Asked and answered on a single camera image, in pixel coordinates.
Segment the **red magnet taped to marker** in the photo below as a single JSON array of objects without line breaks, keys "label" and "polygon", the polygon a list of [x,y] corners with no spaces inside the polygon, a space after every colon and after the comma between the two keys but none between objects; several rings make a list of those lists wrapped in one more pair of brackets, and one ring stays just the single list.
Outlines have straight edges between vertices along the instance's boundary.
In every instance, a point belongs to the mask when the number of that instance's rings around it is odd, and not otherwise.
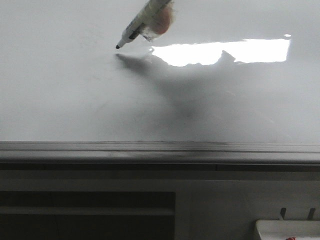
[{"label": "red magnet taped to marker", "polygon": [[148,42],[152,42],[169,30],[175,19],[173,6],[174,3],[170,2],[155,15],[152,21],[143,29],[141,34],[143,38]]}]

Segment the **white black-tipped whiteboard marker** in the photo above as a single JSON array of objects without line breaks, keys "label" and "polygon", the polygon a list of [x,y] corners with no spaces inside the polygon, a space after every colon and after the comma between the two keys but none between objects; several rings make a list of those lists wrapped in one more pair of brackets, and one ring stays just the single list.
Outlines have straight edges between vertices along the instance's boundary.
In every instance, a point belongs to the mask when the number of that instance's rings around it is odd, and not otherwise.
[{"label": "white black-tipped whiteboard marker", "polygon": [[149,24],[157,13],[160,12],[171,0],[149,0],[139,11],[130,24],[124,29],[120,41],[116,48],[120,49],[124,45],[133,42],[142,34],[144,28]]}]

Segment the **left metal hook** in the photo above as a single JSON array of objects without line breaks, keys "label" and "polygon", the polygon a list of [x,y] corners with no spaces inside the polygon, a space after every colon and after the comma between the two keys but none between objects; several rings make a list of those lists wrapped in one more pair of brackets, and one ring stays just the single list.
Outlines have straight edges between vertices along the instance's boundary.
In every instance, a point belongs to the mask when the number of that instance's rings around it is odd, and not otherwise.
[{"label": "left metal hook", "polygon": [[286,211],[287,211],[286,207],[282,207],[280,209],[280,212],[279,212],[279,219],[280,220],[284,220],[285,219]]}]

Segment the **metal hook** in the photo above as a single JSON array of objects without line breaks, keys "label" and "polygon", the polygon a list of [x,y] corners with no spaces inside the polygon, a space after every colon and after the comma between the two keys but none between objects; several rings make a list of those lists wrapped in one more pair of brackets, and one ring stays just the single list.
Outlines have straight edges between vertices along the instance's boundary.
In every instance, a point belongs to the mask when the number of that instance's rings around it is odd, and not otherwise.
[{"label": "metal hook", "polygon": [[284,220],[285,219],[286,211],[287,211],[286,207],[282,207],[280,209],[280,212],[279,212],[279,219],[280,220]]},{"label": "metal hook", "polygon": [[314,219],[315,212],[316,212],[315,208],[310,208],[308,216],[307,216],[308,221],[312,221]]}]

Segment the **white tray with red item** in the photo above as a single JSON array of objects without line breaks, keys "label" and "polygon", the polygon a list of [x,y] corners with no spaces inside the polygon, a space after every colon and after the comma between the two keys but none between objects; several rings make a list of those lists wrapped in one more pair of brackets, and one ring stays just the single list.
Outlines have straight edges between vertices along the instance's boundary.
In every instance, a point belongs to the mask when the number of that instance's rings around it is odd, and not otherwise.
[{"label": "white tray with red item", "polygon": [[257,220],[254,240],[319,240],[319,220]]}]

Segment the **dark vent panel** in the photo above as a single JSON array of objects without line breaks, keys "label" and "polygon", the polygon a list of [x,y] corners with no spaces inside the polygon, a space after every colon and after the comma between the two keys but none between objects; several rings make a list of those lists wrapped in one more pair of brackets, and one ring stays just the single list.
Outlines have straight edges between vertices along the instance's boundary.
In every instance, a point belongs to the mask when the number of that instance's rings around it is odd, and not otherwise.
[{"label": "dark vent panel", "polygon": [[172,240],[174,192],[2,191],[3,240]]}]

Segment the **right metal hook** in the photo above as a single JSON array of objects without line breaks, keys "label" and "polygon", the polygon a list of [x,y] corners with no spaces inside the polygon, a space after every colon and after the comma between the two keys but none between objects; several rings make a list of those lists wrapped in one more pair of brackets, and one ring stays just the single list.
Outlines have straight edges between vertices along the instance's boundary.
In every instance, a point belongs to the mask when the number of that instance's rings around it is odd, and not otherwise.
[{"label": "right metal hook", "polygon": [[315,208],[310,208],[308,216],[307,216],[308,221],[312,221],[314,219],[315,212],[316,212]]}]

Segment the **white whiteboard with frame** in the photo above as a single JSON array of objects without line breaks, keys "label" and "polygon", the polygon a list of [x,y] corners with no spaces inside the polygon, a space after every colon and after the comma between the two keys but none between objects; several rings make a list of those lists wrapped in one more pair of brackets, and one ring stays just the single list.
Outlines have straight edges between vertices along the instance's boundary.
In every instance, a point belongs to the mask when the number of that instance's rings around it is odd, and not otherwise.
[{"label": "white whiteboard with frame", "polygon": [[176,0],[116,49],[144,5],[1,1],[1,161],[320,163],[319,1]]}]

